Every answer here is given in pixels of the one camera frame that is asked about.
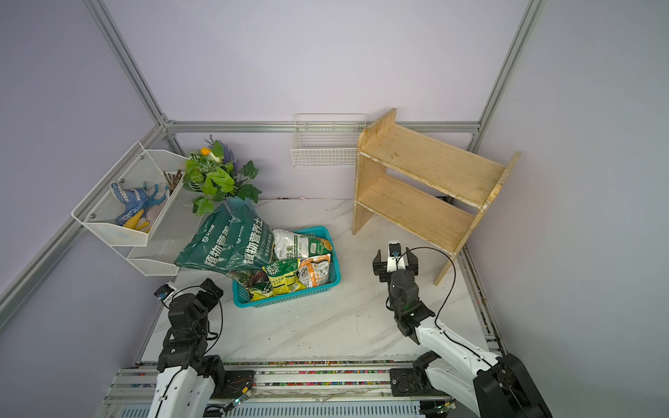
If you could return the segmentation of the orange green snack bag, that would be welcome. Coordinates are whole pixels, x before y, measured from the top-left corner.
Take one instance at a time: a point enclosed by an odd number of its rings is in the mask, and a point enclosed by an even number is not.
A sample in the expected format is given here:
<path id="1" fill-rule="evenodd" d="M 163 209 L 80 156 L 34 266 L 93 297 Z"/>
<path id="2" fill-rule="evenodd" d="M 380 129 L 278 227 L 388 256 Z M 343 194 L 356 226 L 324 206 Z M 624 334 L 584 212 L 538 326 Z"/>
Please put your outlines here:
<path id="1" fill-rule="evenodd" d="M 297 277 L 306 288 L 320 287 L 329 283 L 330 265 L 330 254 L 310 257 L 300 263 Z"/>

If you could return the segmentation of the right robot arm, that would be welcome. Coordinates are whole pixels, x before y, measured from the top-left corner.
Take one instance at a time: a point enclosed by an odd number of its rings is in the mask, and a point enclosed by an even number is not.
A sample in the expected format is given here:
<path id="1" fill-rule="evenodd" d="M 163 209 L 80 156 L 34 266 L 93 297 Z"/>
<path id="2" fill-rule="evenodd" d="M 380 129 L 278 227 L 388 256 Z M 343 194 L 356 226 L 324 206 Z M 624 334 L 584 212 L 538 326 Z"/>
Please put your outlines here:
<path id="1" fill-rule="evenodd" d="M 395 397 L 434 398 L 423 415 L 447 416 L 445 396 L 478 417 L 549 417 L 551 411 L 525 365 L 515 355 L 496 355 L 447 327 L 421 300 L 413 249 L 389 243 L 388 257 L 372 261 L 374 274 L 387 284 L 386 308 L 401 334 L 426 353 L 411 367 L 390 370 Z"/>

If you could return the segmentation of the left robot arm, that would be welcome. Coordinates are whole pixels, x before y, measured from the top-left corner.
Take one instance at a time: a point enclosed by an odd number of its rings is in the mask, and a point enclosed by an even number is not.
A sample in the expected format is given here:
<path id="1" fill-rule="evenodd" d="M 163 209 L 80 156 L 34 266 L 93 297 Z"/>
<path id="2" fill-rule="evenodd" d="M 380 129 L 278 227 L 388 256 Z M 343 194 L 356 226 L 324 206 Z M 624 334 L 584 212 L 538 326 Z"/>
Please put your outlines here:
<path id="1" fill-rule="evenodd" d="M 212 331 L 209 314 L 221 308 L 224 291 L 205 279 L 178 289 L 167 283 L 154 292 L 167 309 L 170 327 L 162 343 L 150 417 L 224 417 L 252 396 L 255 372 L 226 372 L 209 349 L 222 332 Z"/>

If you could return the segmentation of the dark green soil bag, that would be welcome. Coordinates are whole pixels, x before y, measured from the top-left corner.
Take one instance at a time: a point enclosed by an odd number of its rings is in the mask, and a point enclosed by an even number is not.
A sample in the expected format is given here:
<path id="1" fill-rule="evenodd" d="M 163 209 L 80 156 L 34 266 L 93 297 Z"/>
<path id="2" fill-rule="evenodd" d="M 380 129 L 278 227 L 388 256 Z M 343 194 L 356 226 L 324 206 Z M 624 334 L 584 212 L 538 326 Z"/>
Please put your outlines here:
<path id="1" fill-rule="evenodd" d="M 225 205 L 209 214 L 174 264 L 180 268 L 225 273 L 236 245 L 241 223 Z"/>
<path id="2" fill-rule="evenodd" d="M 262 268 L 274 255 L 272 228 L 247 205 L 233 211 L 228 235 L 230 252 L 222 271 L 236 280 L 242 287 L 263 281 Z"/>

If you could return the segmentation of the white green small bag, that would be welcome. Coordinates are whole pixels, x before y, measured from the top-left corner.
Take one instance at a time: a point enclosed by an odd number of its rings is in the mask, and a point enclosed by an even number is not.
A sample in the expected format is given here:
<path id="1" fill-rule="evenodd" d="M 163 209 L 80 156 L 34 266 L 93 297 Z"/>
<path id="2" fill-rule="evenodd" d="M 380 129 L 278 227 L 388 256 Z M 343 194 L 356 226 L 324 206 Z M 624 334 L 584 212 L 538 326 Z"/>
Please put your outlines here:
<path id="1" fill-rule="evenodd" d="M 334 252 L 329 240 L 315 236 L 275 229 L 273 237 L 277 260 L 304 260 Z"/>

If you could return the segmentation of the yellow green fertilizer bag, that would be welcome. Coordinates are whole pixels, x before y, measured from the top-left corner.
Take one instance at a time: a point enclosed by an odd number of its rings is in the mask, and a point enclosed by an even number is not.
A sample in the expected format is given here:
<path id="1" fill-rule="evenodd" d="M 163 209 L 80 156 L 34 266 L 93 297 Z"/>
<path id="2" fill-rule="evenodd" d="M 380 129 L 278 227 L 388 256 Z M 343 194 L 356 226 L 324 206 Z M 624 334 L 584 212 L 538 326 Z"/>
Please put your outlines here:
<path id="1" fill-rule="evenodd" d="M 299 279 L 300 261 L 298 259 L 275 261 L 262 268 L 267 279 L 249 287 L 251 301 L 292 294 L 305 290 L 306 286 Z"/>

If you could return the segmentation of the teal plastic basket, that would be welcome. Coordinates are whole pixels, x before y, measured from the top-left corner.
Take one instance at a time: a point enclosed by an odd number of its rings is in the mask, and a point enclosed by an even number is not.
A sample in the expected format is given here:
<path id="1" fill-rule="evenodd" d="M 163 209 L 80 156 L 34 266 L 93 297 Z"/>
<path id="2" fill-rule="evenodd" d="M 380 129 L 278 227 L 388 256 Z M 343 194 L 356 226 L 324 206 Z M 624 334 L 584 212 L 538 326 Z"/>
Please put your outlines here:
<path id="1" fill-rule="evenodd" d="M 331 237 L 329 230 L 325 228 L 324 226 L 315 226 L 303 230 L 296 231 L 294 233 L 301 233 L 305 235 L 310 235 L 310 236 L 315 236 L 319 238 L 323 238 L 326 240 L 329 240 L 332 246 L 334 247 L 334 240 Z M 275 254 L 273 255 L 272 261 L 269 263 L 273 263 L 275 261 L 281 261 L 277 260 L 275 258 Z M 263 279 L 266 280 L 267 276 L 263 272 Z M 329 291 L 331 288 L 336 287 L 339 285 L 341 282 L 341 268 L 340 268 L 340 263 L 337 259 L 337 254 L 334 248 L 334 252 L 331 254 L 331 265 L 330 265 L 330 270 L 329 270 L 329 283 L 322 285 L 320 287 L 314 287 L 314 288 L 306 288 L 305 290 L 301 290 L 299 292 L 295 292 L 292 294 L 284 294 L 280 296 L 275 296 L 272 298 L 264 299 L 261 301 L 251 301 L 251 295 L 248 292 L 249 287 L 242 287 L 239 282 L 236 280 L 233 282 L 233 303 L 235 306 L 238 308 L 260 308 L 268 305 L 273 305 L 277 303 L 281 303 L 284 301 L 290 301 L 290 300 L 295 300 L 299 298 L 303 298 L 306 296 L 314 295 L 314 294 L 319 294 L 319 293 L 324 293 Z"/>

